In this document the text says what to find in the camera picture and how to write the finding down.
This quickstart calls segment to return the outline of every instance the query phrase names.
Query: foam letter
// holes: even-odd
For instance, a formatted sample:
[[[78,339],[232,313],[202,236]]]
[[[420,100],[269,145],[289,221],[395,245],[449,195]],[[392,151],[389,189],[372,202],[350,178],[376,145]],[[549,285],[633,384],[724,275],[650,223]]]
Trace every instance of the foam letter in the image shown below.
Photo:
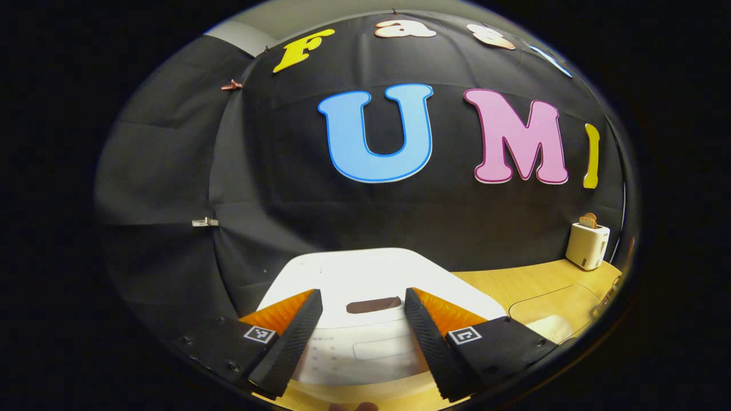
[[[307,37],[303,37],[285,45],[284,57],[281,58],[277,67],[274,67],[273,72],[280,72],[289,66],[305,61],[310,55],[304,53],[304,51],[312,51],[318,48],[319,45],[322,44],[322,37],[330,36],[333,33],[335,33],[335,30],[332,29],[318,31],[315,34],[310,34]]]
[[[512,177],[512,168],[505,162],[503,143],[508,147],[523,180],[533,173],[538,150],[542,162],[536,172],[539,181],[563,184],[569,179],[564,166],[564,148],[558,130],[558,110],[545,102],[533,101],[528,125],[497,91],[474,88],[464,93],[480,115],[482,126],[482,164],[474,169],[481,183],[504,183]]]
[[[497,31],[490,29],[485,26],[478,26],[477,24],[468,24],[467,29],[472,32],[479,41],[486,45],[493,45],[495,47],[502,47],[508,50],[515,50],[515,45],[507,41],[502,34]]]
[[[335,169],[363,183],[386,183],[410,177],[431,157],[431,126],[426,99],[433,94],[425,84],[397,84],[386,97],[398,102],[404,126],[404,145],[391,154],[368,149],[363,106],[371,101],[365,91],[336,94],[320,102],[317,110],[327,119],[327,144]]]
[[[424,23],[413,20],[389,20],[376,24],[378,37],[433,37],[436,31],[429,30]]]
[[[599,177],[596,175],[599,171],[599,130],[591,124],[584,126],[586,135],[589,137],[589,166],[584,176],[584,187],[587,189],[595,189],[599,183]]]

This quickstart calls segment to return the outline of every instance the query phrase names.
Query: screw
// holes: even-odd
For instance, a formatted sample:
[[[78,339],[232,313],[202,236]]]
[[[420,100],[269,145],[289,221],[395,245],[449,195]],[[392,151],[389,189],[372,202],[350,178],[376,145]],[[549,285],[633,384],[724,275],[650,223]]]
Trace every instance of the screw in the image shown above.
[[[241,367],[239,367],[238,364],[235,363],[235,362],[233,362],[233,361],[229,361],[228,362],[228,367],[233,372],[239,372],[239,371],[241,371]]]

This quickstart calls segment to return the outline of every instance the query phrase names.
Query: white box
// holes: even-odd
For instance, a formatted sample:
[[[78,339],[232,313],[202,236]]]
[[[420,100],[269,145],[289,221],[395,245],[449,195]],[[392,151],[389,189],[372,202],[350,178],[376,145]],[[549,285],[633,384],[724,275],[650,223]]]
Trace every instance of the white box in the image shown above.
[[[604,260],[608,241],[609,228],[601,225],[597,225],[596,228],[589,228],[574,223],[571,225],[566,258],[586,271],[594,270]]]

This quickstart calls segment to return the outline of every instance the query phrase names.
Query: orange gripper pad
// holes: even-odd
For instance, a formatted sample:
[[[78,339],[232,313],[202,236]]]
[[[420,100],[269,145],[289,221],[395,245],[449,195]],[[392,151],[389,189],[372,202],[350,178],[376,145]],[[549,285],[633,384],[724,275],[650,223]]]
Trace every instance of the orange gripper pad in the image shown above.
[[[284,333],[284,330],[289,327],[289,323],[292,322],[292,319],[295,315],[297,315],[297,312],[300,311],[300,307],[307,297],[312,294],[312,291],[314,291],[314,289],[293,295],[292,297],[286,298],[278,303],[274,303],[259,311],[252,312],[251,314],[240,318],[239,321],[274,330],[279,336],[281,336]]]
[[[481,316],[465,310],[457,304],[443,300],[436,295],[427,293],[413,287],[416,295],[424,304],[426,311],[431,316],[434,324],[439,329],[442,337],[446,338],[447,333],[460,328],[469,327],[471,325],[484,323],[487,321]]]

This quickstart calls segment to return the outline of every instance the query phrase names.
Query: metal clip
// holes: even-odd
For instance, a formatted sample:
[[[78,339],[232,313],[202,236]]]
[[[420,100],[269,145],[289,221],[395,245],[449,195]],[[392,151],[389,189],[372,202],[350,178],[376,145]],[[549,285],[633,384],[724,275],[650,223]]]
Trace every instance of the metal clip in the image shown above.
[[[209,219],[208,217],[202,219],[202,220],[193,220],[193,227],[211,227],[219,226],[219,221],[215,219]]]
[[[243,88],[241,83],[237,83],[234,79],[231,79],[231,84],[221,87],[221,90],[236,90],[238,88]]]

